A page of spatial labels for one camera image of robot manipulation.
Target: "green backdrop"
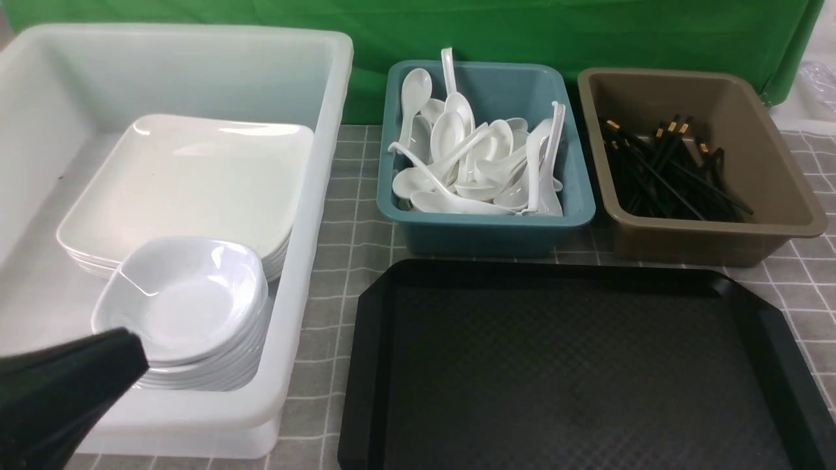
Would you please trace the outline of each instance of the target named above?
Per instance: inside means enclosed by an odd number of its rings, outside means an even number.
[[[354,40],[344,123],[380,123],[386,73],[405,59],[720,71],[783,101],[823,0],[3,0],[21,30],[54,22],[240,23],[331,29]]]

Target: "chopsticks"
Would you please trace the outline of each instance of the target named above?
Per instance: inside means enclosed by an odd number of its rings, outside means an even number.
[[[627,212],[714,222],[742,222],[738,211],[754,214],[729,193],[721,177],[722,148],[712,153],[697,136],[699,160],[689,150],[686,137],[693,121],[693,116],[682,120],[675,115],[667,123],[660,121],[650,139],[643,140],[617,121],[600,118],[616,192]]]

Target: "stack of plates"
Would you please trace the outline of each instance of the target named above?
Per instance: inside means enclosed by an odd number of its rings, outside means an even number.
[[[57,239],[85,271],[110,277],[159,237],[251,247],[281,275],[314,133],[174,115],[137,120],[61,222]]]
[[[160,238],[116,269],[93,331],[124,327],[140,337],[150,366],[140,388],[229,391],[255,376],[272,310],[253,250]]]

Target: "black plastic tray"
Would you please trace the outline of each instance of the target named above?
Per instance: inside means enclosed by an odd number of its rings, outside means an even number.
[[[836,468],[782,313],[713,271],[409,260],[359,298],[343,470]]]

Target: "teal plastic bin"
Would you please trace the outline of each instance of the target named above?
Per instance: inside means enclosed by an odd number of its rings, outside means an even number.
[[[566,85],[557,70],[533,64],[456,64],[456,85],[467,97],[477,124],[523,117],[532,127],[552,117],[552,102],[565,104],[563,141],[554,175],[563,182],[558,194],[563,217],[476,216],[404,211],[392,192],[392,179],[411,166],[401,155],[386,149],[400,133],[400,85],[412,69],[423,68],[432,77],[433,97],[443,100],[444,75],[440,61],[409,60],[395,64],[386,84],[377,205],[384,216],[398,223],[407,248],[416,254],[542,258],[568,230],[582,227],[595,214],[595,200],[584,163],[578,128]]]

